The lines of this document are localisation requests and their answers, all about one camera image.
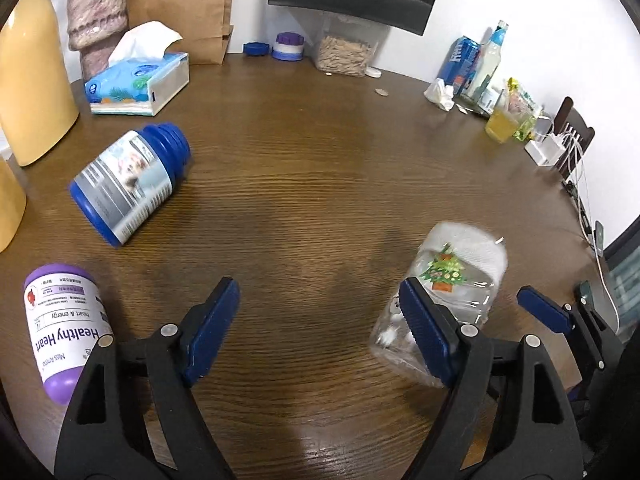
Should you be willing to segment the clear plastic cup white band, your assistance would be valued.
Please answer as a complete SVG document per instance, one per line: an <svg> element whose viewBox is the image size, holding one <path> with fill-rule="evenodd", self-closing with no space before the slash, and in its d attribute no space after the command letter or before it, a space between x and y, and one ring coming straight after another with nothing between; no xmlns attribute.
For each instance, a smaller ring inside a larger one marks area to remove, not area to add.
<svg viewBox="0 0 640 480"><path fill-rule="evenodd" d="M439 222L428 232L406 273L457 322L483 326L508 267L501 237L477 226ZM394 292L369 338L371 353L392 372L429 387L442 382L428 370Z"/></svg>

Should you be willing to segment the purple supplement bottle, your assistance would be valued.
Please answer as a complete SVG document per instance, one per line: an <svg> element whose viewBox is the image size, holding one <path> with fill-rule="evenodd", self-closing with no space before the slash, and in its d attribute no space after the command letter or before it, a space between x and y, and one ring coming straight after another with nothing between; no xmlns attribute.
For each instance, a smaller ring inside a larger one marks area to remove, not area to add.
<svg viewBox="0 0 640 480"><path fill-rule="evenodd" d="M78 266L49 263L26 278L23 299L43 389L66 406L94 345L113 333L98 286Z"/></svg>

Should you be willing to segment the white power strip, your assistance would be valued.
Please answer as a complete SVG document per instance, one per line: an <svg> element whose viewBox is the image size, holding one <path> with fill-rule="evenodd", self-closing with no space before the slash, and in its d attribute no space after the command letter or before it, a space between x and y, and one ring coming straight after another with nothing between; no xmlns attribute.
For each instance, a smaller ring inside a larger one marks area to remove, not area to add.
<svg viewBox="0 0 640 480"><path fill-rule="evenodd" d="M562 136L549 133L539 139L529 140L525 151L538 167L552 167L566 152Z"/></svg>

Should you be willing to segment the dark wooden chair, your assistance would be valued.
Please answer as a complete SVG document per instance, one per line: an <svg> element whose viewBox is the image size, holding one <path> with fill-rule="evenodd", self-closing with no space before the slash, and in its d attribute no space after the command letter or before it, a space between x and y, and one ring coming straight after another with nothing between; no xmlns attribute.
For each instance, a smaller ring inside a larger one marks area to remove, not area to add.
<svg viewBox="0 0 640 480"><path fill-rule="evenodd" d="M562 101L555 115L553 127L554 133L561 138L565 148L565 152L554 166L561 177L567 180L582 161L596 133L592 127L586 125L570 96L566 96Z"/></svg>

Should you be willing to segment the glass of yellow drink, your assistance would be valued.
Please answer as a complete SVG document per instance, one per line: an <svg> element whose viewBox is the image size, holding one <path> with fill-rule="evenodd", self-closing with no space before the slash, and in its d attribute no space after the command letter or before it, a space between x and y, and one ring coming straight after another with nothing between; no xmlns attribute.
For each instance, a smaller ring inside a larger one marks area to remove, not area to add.
<svg viewBox="0 0 640 480"><path fill-rule="evenodd" d="M506 89L500 93L499 99L494 106L488 123L485 126L485 132L492 140L498 143L504 143L513 136L516 130L516 123L508 115L506 111Z"/></svg>

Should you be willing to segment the blue supplement bottle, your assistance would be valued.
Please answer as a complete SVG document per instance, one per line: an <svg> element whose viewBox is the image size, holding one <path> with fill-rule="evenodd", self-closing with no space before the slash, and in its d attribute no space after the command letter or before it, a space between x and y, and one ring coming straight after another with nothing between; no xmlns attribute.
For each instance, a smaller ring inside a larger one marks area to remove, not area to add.
<svg viewBox="0 0 640 480"><path fill-rule="evenodd" d="M186 176L191 149L171 122L130 130L70 182L70 196L108 244L120 247Z"/></svg>

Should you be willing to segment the yellow mug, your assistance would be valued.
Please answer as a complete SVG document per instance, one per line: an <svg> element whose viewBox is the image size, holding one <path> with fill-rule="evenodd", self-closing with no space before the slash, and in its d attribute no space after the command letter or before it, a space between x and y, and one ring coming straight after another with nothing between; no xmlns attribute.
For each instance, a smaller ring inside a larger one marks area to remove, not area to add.
<svg viewBox="0 0 640 480"><path fill-rule="evenodd" d="M22 222L27 197L9 163L0 162L0 252L11 244Z"/></svg>

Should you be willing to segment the crumpled white tissue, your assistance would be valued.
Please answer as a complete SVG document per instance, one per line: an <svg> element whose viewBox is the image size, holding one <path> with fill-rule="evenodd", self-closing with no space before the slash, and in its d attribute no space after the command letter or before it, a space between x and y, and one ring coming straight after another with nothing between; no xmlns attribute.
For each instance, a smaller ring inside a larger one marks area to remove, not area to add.
<svg viewBox="0 0 640 480"><path fill-rule="evenodd" d="M444 112L450 112L454 107L454 87L445 84L442 78L436 78L423 92L428 102L436 105Z"/></svg>

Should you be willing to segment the clear glass bottle blue cap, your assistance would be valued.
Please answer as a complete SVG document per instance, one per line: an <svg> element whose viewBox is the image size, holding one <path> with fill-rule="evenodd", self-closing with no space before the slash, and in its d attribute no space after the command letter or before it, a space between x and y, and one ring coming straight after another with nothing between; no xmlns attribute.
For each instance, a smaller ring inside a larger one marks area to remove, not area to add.
<svg viewBox="0 0 640 480"><path fill-rule="evenodd" d="M508 28L509 25L505 21L500 21L480 48L480 53L477 55L461 91L461 96L466 102L476 104L488 87L492 76L495 75L501 61L501 48Z"/></svg>

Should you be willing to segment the blue drink can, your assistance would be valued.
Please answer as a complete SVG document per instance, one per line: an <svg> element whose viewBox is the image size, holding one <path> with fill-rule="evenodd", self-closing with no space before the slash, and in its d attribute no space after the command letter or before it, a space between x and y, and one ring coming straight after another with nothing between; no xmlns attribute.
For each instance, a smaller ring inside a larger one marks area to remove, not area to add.
<svg viewBox="0 0 640 480"><path fill-rule="evenodd" d="M440 78L446 86L454 88L455 96L463 87L479 53L480 44L467 36L458 38L452 44L445 62L442 63L438 78Z"/></svg>

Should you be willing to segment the yellow thermos jug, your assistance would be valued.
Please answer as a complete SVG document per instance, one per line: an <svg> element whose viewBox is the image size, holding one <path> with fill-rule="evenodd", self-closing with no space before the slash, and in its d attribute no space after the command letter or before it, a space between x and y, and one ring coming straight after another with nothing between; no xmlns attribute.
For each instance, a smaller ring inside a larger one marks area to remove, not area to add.
<svg viewBox="0 0 640 480"><path fill-rule="evenodd" d="M1 29L1 129L17 163L47 154L78 116L51 0L18 0Z"/></svg>

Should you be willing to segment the blue tissue box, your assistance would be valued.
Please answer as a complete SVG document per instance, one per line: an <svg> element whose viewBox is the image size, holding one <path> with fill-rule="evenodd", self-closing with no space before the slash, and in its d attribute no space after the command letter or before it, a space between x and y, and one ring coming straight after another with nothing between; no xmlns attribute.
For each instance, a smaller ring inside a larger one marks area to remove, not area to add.
<svg viewBox="0 0 640 480"><path fill-rule="evenodd" d="M190 58L169 48L182 36L159 21L122 36L107 68L85 82L92 114L153 117L190 82Z"/></svg>

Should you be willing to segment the clear container with grains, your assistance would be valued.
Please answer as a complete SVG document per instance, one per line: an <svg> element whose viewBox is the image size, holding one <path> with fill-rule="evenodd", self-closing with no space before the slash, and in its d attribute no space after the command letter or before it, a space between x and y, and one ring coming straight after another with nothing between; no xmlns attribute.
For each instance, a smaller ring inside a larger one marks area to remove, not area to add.
<svg viewBox="0 0 640 480"><path fill-rule="evenodd" d="M353 16L323 13L312 47L314 66L323 73L364 77L387 27Z"/></svg>

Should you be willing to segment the pink knitted vase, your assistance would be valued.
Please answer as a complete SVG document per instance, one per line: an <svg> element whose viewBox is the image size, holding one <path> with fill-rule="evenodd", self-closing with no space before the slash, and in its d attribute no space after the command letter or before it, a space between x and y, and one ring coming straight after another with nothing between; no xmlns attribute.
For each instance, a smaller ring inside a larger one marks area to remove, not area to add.
<svg viewBox="0 0 640 480"><path fill-rule="evenodd" d="M67 0L68 48L80 56L83 81L107 69L128 29L127 0Z"/></svg>

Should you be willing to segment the brown paper bag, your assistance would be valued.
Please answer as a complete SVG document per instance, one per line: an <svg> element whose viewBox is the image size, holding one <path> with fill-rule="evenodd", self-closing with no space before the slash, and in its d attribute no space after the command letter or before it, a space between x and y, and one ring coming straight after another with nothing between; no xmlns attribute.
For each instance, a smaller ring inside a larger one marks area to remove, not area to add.
<svg viewBox="0 0 640 480"><path fill-rule="evenodd" d="M231 38L232 0L128 0L129 25L160 21L182 36L174 49L190 62L219 65Z"/></svg>

